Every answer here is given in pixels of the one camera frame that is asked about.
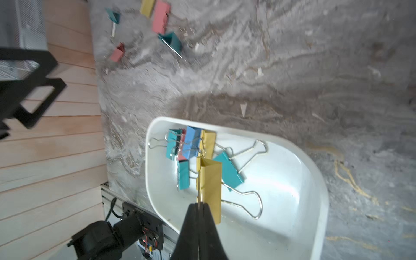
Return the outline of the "blue binder clip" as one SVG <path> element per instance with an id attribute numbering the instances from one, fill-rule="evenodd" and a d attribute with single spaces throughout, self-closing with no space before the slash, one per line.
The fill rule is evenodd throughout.
<path id="1" fill-rule="evenodd" d="M 196 157 L 199 153 L 199 143 L 202 129 L 187 126 L 185 139 L 182 147 L 182 155 L 186 160 Z"/>

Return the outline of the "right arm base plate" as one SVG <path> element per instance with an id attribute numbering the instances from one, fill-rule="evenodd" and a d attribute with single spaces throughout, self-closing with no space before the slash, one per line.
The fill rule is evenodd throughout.
<path id="1" fill-rule="evenodd" d="M 122 203 L 123 219 L 127 239 L 136 238 L 149 252 L 162 251 L 164 243 L 163 222 L 154 214 L 141 210 L 131 203 Z"/>

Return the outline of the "teal binder clip lowest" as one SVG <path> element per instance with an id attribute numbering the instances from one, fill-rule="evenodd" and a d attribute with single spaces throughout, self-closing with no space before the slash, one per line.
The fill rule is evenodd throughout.
<path id="1" fill-rule="evenodd" d="M 182 134 L 183 131 L 181 129 L 169 129 L 163 138 L 150 138 L 147 146 L 149 149 L 165 148 L 166 158 L 174 160 L 178 155 Z"/>

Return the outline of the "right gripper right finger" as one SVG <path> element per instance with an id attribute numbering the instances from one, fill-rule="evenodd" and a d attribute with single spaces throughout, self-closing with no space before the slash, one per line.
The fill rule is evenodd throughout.
<path id="1" fill-rule="evenodd" d="M 207 203 L 198 204 L 198 257 L 200 260 L 228 260 Z"/>

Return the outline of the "white storage tray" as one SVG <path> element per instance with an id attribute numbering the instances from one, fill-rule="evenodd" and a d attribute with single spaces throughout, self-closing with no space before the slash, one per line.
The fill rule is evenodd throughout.
<path id="1" fill-rule="evenodd" d="M 227 150 L 244 182 L 222 187 L 217 226 L 231 260 L 318 260 L 328 219 L 322 173 L 293 143 L 273 135 L 159 117 L 146 133 L 146 189 L 156 214 L 180 232 L 188 206 L 197 200 L 196 161 L 190 187 L 177 186 L 177 163 L 166 156 L 168 130 L 193 127 L 216 134 L 216 152 Z"/>

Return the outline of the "teal binder clip small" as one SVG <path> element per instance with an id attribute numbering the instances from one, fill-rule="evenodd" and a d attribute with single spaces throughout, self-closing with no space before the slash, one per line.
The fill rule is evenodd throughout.
<path id="1" fill-rule="evenodd" d="M 190 173 L 199 175 L 199 172 L 190 169 L 190 163 L 188 160 L 182 160 L 177 163 L 177 187 L 178 190 L 186 190 L 190 187 L 190 179 L 196 179 L 192 177 Z"/>

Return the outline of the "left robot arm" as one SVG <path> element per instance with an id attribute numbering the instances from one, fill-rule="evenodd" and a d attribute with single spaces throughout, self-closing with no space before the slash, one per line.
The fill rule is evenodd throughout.
<path id="1" fill-rule="evenodd" d="M 9 126 L 4 119 L 16 119 L 27 129 L 33 128 L 47 109 L 67 87 L 61 78 L 47 78 L 57 66 L 55 57 L 46 50 L 2 48 L 1 61 L 34 61 L 39 66 L 23 80 L 1 82 L 1 139 L 9 136 Z M 53 87 L 53 91 L 34 112 L 27 111 L 21 102 L 38 87 Z"/>

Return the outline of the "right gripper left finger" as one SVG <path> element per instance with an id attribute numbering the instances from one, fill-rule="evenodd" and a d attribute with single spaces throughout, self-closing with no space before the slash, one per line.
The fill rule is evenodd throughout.
<path id="1" fill-rule="evenodd" d="M 198 259 L 198 204 L 190 204 L 170 260 L 197 260 Z"/>

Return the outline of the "pink binder clip low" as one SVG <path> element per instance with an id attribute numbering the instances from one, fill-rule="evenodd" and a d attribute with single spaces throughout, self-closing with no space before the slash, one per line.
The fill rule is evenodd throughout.
<path id="1" fill-rule="evenodd" d="M 178 145 L 178 156 L 177 156 L 178 161 L 185 161 L 185 160 L 187 160 L 183 156 L 183 146 L 185 144 L 185 137 L 186 137 L 186 129 L 182 128 L 181 129 L 180 143 Z"/>

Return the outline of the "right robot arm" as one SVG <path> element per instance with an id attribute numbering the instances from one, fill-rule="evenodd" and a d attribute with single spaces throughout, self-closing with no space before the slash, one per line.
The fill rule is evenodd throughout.
<path id="1" fill-rule="evenodd" d="M 129 203 L 123 204 L 120 222 L 97 221 L 72 236 L 68 247 L 73 246 L 79 260 L 119 260 L 122 253 L 140 241 L 147 249 L 163 249 L 162 222 L 155 216 L 140 211 Z M 207 203 L 190 204 L 187 208 L 172 260 L 226 260 L 216 225 Z"/>

